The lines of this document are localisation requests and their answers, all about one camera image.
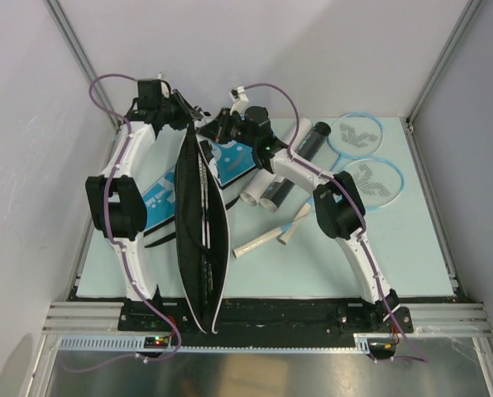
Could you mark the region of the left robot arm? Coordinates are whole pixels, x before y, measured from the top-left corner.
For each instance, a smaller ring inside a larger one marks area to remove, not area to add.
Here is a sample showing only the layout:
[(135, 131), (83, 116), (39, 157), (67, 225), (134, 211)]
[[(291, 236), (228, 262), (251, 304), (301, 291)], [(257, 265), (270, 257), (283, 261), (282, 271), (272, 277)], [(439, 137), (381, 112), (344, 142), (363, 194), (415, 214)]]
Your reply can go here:
[(133, 301), (151, 300), (157, 284), (146, 263), (143, 235), (147, 207), (135, 175), (164, 127), (182, 131), (203, 120), (204, 114), (161, 77), (116, 76), (135, 82), (137, 96), (123, 115), (106, 111), (121, 122), (119, 137), (111, 159), (99, 176), (86, 179), (85, 190), (93, 225), (109, 240), (121, 262), (126, 297)]

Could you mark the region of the blue racket cover bag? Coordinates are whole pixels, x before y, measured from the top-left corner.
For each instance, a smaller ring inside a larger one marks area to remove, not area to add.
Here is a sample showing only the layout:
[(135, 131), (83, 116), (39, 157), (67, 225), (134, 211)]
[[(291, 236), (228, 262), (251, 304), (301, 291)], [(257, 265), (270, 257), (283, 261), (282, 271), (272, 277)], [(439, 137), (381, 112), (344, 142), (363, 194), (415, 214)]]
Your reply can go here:
[[(252, 159), (252, 149), (235, 141), (224, 146), (213, 143), (212, 153), (217, 163), (222, 190), (256, 168)], [(142, 195), (147, 211), (145, 237), (175, 220), (174, 179), (175, 165), (172, 165)]]

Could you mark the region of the black shuttlecock tube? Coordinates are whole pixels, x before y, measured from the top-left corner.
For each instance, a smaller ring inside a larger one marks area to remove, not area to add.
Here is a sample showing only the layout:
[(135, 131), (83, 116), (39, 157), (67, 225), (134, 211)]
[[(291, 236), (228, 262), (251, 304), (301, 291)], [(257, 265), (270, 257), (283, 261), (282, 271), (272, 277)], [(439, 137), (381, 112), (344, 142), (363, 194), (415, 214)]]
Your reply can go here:
[(310, 162), (318, 150), (326, 142), (330, 128), (325, 122), (317, 122), (301, 143), (290, 155), (288, 146), (278, 141), (269, 150), (258, 155), (262, 169), (276, 176), (274, 182), (261, 197), (260, 204), (264, 209), (275, 213), (297, 185), (307, 193), (312, 193), (319, 182), (319, 170)]

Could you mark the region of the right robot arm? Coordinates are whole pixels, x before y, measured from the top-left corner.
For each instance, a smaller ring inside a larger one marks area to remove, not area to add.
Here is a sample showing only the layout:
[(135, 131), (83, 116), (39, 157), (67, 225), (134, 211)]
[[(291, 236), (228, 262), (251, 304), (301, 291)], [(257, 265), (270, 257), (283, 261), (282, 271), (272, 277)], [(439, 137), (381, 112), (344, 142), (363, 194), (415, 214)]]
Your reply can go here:
[(251, 147), (258, 169), (311, 194), (318, 226), (342, 248), (361, 286), (361, 299), (369, 306), (364, 311), (366, 326), (381, 332), (393, 323), (399, 297), (377, 264), (366, 233), (366, 210), (348, 172), (326, 171), (297, 155), (290, 142), (275, 135), (264, 107), (249, 107), (243, 116), (223, 108), (197, 133), (218, 144), (236, 141)]

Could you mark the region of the white shuttlecock tube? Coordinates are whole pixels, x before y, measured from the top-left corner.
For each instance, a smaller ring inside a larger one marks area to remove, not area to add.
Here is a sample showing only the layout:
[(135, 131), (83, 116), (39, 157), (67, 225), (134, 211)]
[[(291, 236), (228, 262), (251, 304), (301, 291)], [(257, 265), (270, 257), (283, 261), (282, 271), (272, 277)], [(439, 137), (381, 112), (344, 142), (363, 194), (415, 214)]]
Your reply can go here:
[[(308, 132), (313, 127), (313, 123), (306, 117), (301, 117), (299, 119), (299, 130), (298, 135), (291, 145), (292, 149), (296, 151), (296, 147), (305, 138)], [(262, 195), (267, 191), (268, 187), (274, 182), (276, 176), (267, 170), (258, 170), (251, 181), (243, 188), (240, 193), (240, 199), (255, 207), (261, 200)]]

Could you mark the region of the black racket cover bag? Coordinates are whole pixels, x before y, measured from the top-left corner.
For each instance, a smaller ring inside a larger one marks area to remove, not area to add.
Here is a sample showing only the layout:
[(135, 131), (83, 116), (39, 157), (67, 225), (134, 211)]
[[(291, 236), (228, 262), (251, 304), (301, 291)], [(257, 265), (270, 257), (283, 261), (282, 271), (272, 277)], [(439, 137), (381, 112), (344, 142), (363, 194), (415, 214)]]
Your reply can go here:
[[(198, 153), (208, 178), (208, 222), (213, 292), (206, 296), (202, 206)], [(189, 124), (175, 166), (175, 232), (179, 272), (184, 294), (197, 328), (206, 334), (218, 332), (230, 256), (227, 209), (220, 188), (217, 163), (209, 142)]]

